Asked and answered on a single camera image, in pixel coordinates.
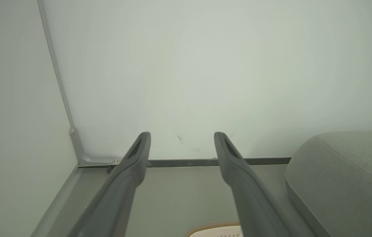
gray sofa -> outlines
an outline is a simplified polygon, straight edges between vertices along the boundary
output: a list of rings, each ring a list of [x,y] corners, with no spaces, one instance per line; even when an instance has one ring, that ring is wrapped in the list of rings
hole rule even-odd
[[[291,158],[285,180],[319,236],[372,236],[372,132],[309,139]]]

floor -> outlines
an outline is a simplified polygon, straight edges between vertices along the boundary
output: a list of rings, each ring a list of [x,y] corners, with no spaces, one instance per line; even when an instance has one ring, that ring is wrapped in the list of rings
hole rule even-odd
[[[288,199],[284,172],[287,165],[253,165],[279,213],[294,236],[315,236]],[[67,236],[108,177],[106,169],[80,169],[67,203],[48,236]],[[147,168],[136,189],[126,237],[182,237],[199,225],[238,221],[231,189],[219,167]]]

stitched brown border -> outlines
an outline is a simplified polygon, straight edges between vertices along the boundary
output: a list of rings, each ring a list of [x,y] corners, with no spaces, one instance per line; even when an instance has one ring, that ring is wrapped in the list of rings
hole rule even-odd
[[[208,225],[200,225],[196,228],[189,230],[186,234],[186,237],[190,237],[192,234],[203,231],[210,228],[219,228],[219,227],[226,227],[226,226],[240,226],[240,222],[216,222]]]

scuff mark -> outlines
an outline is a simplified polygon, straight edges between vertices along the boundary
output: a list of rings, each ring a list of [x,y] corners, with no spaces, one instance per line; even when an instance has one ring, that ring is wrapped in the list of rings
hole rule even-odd
[[[177,138],[179,139],[179,141],[184,145],[184,142],[182,141],[181,137],[179,135],[177,135]]]

gray plastic corner bracket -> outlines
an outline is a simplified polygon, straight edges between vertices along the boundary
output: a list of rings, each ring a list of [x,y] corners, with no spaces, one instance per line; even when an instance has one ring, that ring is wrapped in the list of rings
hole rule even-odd
[[[82,145],[81,138],[78,130],[75,127],[71,127],[70,138],[72,138],[73,148],[75,149],[76,157],[78,158],[79,167],[85,166],[109,166],[118,165],[121,162],[121,158],[117,157],[96,157],[88,155],[84,146]]]

